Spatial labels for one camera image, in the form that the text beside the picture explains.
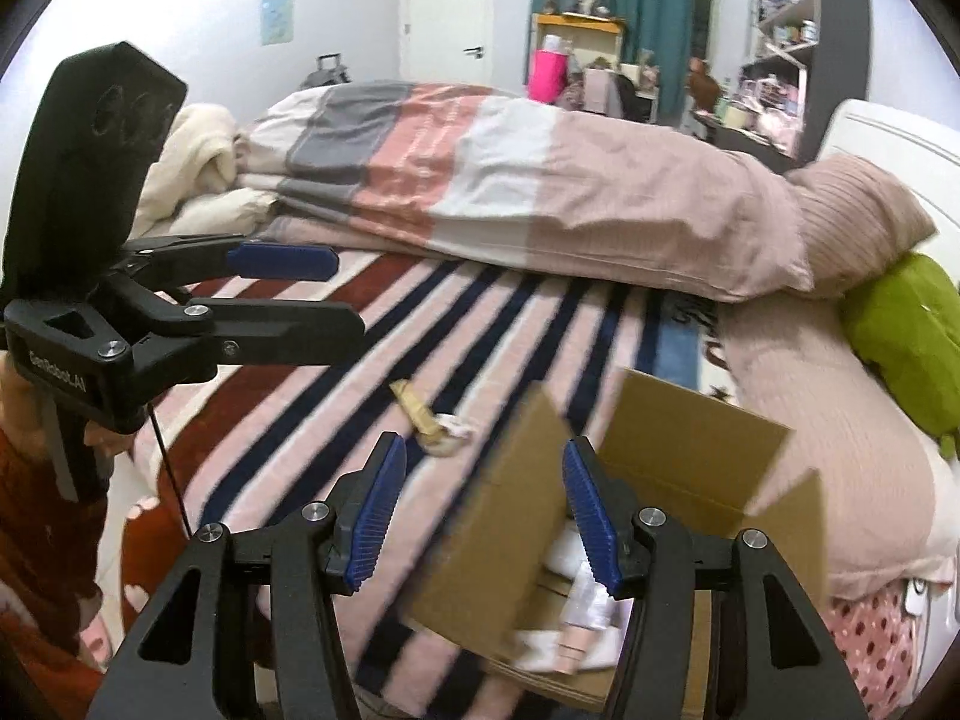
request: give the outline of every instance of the green pillow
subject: green pillow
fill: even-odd
[[[910,253],[850,290],[840,317],[858,357],[880,372],[909,418],[952,456],[960,428],[960,295],[947,271]]]

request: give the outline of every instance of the door frame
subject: door frame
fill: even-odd
[[[487,19],[484,28],[484,56],[480,61],[483,62],[483,84],[486,85],[490,85],[491,79],[493,78],[493,3],[494,0],[485,0],[484,2],[484,12],[487,14]],[[400,14],[400,18],[397,21],[397,35],[400,38],[400,77],[405,80],[409,77],[407,73],[407,57],[409,55],[407,43],[409,36],[404,29],[410,15],[409,2],[407,0],[400,0],[400,8],[397,9],[397,12]]]

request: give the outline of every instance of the door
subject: door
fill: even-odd
[[[418,82],[490,82],[490,0],[400,0],[400,74]]]

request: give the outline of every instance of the cardboard box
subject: cardboard box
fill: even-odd
[[[760,528],[816,605],[824,596],[820,480],[811,475],[758,517],[744,509],[789,429],[697,392],[626,371],[598,455],[644,505],[691,531],[734,536]],[[569,582],[542,562],[566,519],[560,457],[568,425],[533,386],[448,539],[425,572],[407,614],[486,659],[488,671],[570,706],[600,712],[613,669],[572,676],[530,674],[510,663],[514,632],[556,630]],[[709,591],[698,591],[685,716],[701,717],[709,663]]]

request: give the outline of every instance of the polka dot fabric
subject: polka dot fabric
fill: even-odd
[[[859,601],[835,599],[823,614],[871,720],[899,704],[914,668],[914,620],[904,612],[905,584],[895,581]]]

